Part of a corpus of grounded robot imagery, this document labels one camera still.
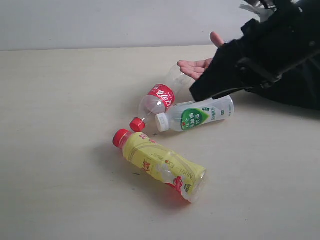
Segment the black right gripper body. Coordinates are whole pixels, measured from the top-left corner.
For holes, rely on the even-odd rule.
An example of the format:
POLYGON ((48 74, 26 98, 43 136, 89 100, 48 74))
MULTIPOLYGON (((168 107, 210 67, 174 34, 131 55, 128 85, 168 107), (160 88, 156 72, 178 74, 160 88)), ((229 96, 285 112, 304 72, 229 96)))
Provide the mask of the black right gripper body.
POLYGON ((274 37, 234 39, 219 47, 204 73, 190 87, 197 102, 251 89, 268 89, 280 80, 281 41, 274 37))

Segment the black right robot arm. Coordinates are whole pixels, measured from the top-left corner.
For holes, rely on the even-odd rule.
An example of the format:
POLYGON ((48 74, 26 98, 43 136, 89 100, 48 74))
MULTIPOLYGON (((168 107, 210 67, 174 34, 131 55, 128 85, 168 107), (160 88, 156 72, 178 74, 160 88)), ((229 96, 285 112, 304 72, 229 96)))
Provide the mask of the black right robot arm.
POLYGON ((242 38, 219 47, 209 67, 190 87, 196 102, 250 89, 268 89, 282 75, 320 52, 319 0, 274 0, 264 22, 242 28, 242 38))

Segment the black sleeved forearm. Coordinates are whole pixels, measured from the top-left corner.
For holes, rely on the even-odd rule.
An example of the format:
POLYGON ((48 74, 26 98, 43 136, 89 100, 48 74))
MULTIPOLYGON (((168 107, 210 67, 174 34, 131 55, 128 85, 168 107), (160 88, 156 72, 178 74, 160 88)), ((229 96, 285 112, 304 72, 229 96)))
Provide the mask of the black sleeved forearm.
POLYGON ((282 75, 273 86, 253 88, 249 93, 262 98, 310 110, 320 109, 320 56, 317 55, 282 75))

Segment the open bare human hand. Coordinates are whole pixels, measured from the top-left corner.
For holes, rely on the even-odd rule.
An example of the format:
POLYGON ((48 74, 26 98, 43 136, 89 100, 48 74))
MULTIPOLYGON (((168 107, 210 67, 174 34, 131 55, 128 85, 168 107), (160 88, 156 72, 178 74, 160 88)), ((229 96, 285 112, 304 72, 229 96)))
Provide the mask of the open bare human hand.
MULTIPOLYGON (((225 41, 214 31, 210 33, 209 37, 211 42, 217 48, 221 47, 225 43, 225 41)), ((188 77, 196 81, 201 77, 201 75, 209 67, 212 60, 213 60, 212 58, 199 60, 199 61, 179 60, 177 62, 177 66, 179 67, 180 72, 182 72, 183 74, 187 75, 188 77)))

